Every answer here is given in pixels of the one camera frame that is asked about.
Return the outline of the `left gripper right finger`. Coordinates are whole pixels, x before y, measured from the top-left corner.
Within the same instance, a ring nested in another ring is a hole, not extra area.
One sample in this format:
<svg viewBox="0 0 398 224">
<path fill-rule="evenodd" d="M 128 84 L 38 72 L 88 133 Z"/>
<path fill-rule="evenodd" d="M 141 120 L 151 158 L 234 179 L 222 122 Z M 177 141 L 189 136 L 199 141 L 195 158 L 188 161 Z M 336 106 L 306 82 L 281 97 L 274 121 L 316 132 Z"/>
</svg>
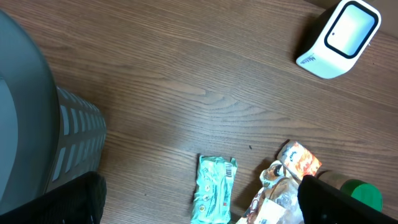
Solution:
<svg viewBox="0 0 398 224">
<path fill-rule="evenodd" d="M 303 177 L 297 197 L 305 224 L 397 224 L 312 175 Z"/>
</svg>

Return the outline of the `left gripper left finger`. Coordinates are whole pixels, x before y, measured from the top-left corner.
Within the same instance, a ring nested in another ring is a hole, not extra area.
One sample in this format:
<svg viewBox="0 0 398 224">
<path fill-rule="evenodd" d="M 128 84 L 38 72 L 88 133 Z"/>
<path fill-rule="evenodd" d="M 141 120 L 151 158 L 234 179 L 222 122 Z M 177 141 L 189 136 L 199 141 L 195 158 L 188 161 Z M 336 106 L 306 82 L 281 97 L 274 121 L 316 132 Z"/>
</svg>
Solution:
<svg viewBox="0 0 398 224">
<path fill-rule="evenodd" d="M 100 224 L 106 193 L 105 178 L 90 171 L 1 215 L 1 224 Z"/>
</svg>

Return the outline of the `brown clear snack bag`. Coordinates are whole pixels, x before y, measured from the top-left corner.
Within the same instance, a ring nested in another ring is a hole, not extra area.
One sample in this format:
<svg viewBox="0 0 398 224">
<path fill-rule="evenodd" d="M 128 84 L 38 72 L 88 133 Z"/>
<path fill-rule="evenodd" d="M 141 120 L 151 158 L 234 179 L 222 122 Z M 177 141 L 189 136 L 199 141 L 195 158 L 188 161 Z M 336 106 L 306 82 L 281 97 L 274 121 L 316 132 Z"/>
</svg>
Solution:
<svg viewBox="0 0 398 224">
<path fill-rule="evenodd" d="M 237 224 L 303 224 L 297 197 L 299 184 L 287 168 L 274 161 L 259 179 L 262 188 Z"/>
</svg>

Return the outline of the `green lid jar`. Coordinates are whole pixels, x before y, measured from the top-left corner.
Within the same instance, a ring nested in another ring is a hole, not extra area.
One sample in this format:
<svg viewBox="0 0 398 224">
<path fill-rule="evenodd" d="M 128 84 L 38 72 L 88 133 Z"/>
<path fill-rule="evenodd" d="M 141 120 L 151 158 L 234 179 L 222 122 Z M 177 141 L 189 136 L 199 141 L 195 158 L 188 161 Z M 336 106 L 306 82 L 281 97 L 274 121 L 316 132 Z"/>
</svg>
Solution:
<svg viewBox="0 0 398 224">
<path fill-rule="evenodd" d="M 373 184 L 330 170 L 323 172 L 318 178 L 378 212 L 382 211 L 382 193 Z"/>
</svg>

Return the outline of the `teal snack packet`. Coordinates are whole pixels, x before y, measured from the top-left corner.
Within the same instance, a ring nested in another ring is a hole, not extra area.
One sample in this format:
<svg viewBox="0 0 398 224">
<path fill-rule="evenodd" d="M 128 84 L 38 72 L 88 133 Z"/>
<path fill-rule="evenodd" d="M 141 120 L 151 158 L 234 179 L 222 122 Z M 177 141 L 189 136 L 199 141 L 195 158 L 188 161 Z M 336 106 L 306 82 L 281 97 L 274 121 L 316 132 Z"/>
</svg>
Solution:
<svg viewBox="0 0 398 224">
<path fill-rule="evenodd" d="M 227 224 L 231 221 L 231 196 L 237 171 L 235 158 L 200 156 L 191 223 Z"/>
</svg>

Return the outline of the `orange snack packet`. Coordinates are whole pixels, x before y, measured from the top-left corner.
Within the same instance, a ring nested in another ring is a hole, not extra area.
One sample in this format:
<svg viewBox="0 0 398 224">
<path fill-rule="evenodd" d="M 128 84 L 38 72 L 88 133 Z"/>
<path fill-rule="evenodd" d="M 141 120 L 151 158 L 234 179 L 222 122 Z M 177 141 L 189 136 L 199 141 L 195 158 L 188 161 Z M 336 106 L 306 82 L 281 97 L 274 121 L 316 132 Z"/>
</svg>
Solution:
<svg viewBox="0 0 398 224">
<path fill-rule="evenodd" d="M 298 180 L 306 175 L 315 176 L 322 163 L 297 141 L 287 142 L 277 155 L 277 159 Z"/>
</svg>

